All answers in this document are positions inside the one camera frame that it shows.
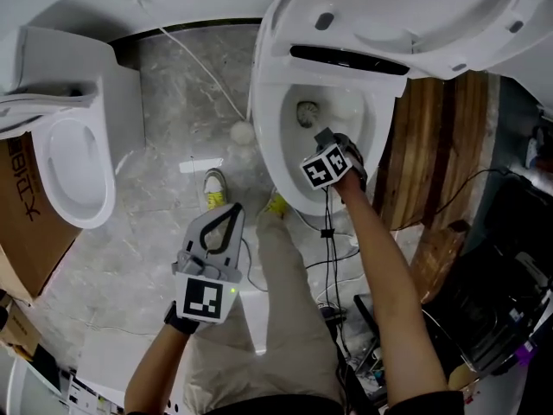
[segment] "box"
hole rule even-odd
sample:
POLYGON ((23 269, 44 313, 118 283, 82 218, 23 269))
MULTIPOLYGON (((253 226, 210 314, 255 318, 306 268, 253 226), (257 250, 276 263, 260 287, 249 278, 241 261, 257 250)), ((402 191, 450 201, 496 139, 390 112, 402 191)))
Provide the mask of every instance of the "box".
POLYGON ((0 321, 0 341, 18 347, 17 350, 23 350, 29 358, 32 358, 41 335, 19 309, 19 306, 5 292, 0 292, 0 294, 3 294, 3 297, 0 298, 0 311, 4 316, 0 321))
POLYGON ((52 208, 30 134, 0 141, 0 289, 32 302, 80 229, 52 208))

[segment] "khaki pants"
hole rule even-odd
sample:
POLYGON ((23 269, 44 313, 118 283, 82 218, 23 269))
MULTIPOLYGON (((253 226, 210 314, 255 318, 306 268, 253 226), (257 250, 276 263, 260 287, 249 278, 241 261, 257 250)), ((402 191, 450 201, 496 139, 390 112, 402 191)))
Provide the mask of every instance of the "khaki pants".
POLYGON ((269 289, 267 352, 255 354, 237 297, 224 323, 200 330, 188 342, 186 405, 202 415, 278 394, 316 395, 342 404, 336 347, 311 297, 302 255, 276 214, 259 215, 257 236, 269 289))

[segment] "toilet seat lid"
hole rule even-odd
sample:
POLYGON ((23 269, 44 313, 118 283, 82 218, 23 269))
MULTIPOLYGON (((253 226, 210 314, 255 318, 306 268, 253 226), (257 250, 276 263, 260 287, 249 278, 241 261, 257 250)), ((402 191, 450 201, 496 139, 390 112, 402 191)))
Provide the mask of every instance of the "toilet seat lid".
POLYGON ((96 93, 59 97, 38 93, 0 96, 0 139, 18 137, 32 131, 49 116, 73 108, 88 108, 96 93))
POLYGON ((385 58, 409 77, 485 68, 543 0, 276 0, 271 54, 316 46, 385 58))

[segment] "toilet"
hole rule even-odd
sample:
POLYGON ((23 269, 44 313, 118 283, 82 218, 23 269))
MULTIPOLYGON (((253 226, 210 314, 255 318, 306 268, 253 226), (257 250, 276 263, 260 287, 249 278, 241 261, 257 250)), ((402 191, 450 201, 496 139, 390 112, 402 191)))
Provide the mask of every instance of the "toilet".
MULTIPOLYGON (((536 36, 524 27, 544 1, 275 0, 257 35, 249 116, 276 188, 297 210, 324 215, 324 193, 300 172, 319 131, 347 134, 371 177, 407 79, 488 69, 506 48, 512 57, 536 36), (307 128, 296 115, 306 101, 318 107, 307 128)), ((335 196, 334 211, 343 207, 335 196)))
POLYGON ((21 27, 0 43, 0 139, 30 132, 42 185, 70 224, 104 224, 115 176, 145 145, 138 71, 111 46, 21 27))

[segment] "black glove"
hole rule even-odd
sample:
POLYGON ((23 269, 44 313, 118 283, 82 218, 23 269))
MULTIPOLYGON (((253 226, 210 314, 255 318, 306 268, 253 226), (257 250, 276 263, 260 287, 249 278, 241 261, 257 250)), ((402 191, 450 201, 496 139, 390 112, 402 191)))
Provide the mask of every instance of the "black glove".
POLYGON ((167 314, 165 315, 165 324, 169 324, 170 326, 173 326, 175 329, 177 329, 179 332, 182 332, 186 335, 193 334, 198 326, 200 326, 200 322, 196 322, 195 320, 190 320, 188 318, 179 318, 176 315, 176 302, 172 302, 171 306, 169 307, 167 314))
POLYGON ((338 145, 342 148, 344 155, 350 157, 350 160, 353 163, 352 169, 359 177, 361 190, 366 192, 366 184, 369 182, 369 176, 363 167, 365 163, 363 162, 363 156, 359 152, 359 149, 357 149, 355 143, 344 134, 336 133, 334 134, 334 138, 336 139, 336 143, 338 143, 338 145))

